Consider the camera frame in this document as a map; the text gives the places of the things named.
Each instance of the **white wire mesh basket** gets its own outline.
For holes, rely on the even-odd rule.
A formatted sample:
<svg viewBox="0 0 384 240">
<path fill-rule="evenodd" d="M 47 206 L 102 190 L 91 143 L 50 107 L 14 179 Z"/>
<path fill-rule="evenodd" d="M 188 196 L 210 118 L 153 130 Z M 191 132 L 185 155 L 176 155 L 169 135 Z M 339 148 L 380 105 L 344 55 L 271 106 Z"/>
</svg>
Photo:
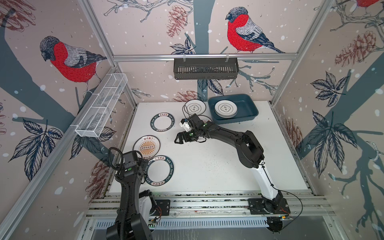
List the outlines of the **white wire mesh basket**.
<svg viewBox="0 0 384 240">
<path fill-rule="evenodd" d="M 127 76 L 113 73 L 76 128 L 80 137 L 99 137 L 127 84 Z"/>
</svg>

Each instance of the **wire basket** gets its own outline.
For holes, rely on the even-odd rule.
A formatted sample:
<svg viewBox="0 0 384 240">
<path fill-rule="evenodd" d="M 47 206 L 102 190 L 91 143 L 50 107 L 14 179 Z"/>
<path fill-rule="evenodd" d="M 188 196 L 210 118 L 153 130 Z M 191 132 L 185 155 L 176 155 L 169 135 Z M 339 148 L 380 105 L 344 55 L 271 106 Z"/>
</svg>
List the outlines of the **wire basket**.
<svg viewBox="0 0 384 240">
<path fill-rule="evenodd" d="M 235 79 L 239 65 L 237 58 L 175 58 L 173 72 L 177 80 Z"/>
<path fill-rule="evenodd" d="M 111 74 L 75 130 L 80 137 L 100 136 L 127 81 L 123 73 Z"/>
</svg>

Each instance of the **blue plastic tray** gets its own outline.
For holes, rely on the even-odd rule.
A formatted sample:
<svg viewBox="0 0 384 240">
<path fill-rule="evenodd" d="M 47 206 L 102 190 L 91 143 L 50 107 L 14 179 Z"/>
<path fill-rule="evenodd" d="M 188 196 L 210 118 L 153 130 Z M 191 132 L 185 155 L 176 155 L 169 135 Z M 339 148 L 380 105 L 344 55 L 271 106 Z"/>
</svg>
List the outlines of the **blue plastic tray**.
<svg viewBox="0 0 384 240">
<path fill-rule="evenodd" d="M 222 118 L 215 112 L 215 104 L 221 100 L 229 100 L 236 104 L 237 114 L 233 118 Z M 247 94 L 235 94 L 219 96 L 208 99 L 209 110 L 211 111 L 212 121 L 216 124 L 225 124 L 232 122 L 243 122 L 253 120 L 258 114 L 255 104 Z"/>
</svg>

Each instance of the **black metal basket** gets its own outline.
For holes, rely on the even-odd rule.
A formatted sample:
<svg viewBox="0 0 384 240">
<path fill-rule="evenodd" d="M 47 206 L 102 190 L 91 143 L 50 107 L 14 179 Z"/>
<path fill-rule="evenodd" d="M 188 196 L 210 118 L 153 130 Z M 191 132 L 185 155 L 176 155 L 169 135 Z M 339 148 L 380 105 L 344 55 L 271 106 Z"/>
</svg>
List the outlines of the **black metal basket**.
<svg viewBox="0 0 384 240">
<path fill-rule="evenodd" d="M 175 79 L 235 79 L 239 73 L 237 58 L 175 58 Z"/>
</svg>

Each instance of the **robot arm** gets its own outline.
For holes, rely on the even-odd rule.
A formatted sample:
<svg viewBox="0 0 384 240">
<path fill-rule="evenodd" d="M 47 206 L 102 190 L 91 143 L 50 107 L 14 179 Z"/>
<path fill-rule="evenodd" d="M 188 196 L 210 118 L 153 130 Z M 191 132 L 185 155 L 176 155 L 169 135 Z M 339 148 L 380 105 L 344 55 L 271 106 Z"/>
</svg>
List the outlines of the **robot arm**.
<svg viewBox="0 0 384 240">
<path fill-rule="evenodd" d="M 218 126 L 212 122 L 204 123 L 193 114 L 180 122 L 186 131 L 179 132 L 175 143 L 197 141 L 199 137 L 218 139 L 236 148 L 240 162 L 247 168 L 251 168 L 258 182 L 264 204 L 264 209 L 269 213 L 280 212 L 280 206 L 285 203 L 282 193 L 275 189 L 271 177 L 264 165 L 263 148 L 251 131 L 235 132 Z"/>
<path fill-rule="evenodd" d="M 149 212 L 156 203 L 149 190 L 139 193 L 143 169 L 148 160 L 137 157 L 136 151 L 122 155 L 125 163 L 121 162 L 115 178 L 121 183 L 120 207 L 115 224 L 107 228 L 107 240 L 147 239 L 152 240 L 148 227 Z"/>
</svg>

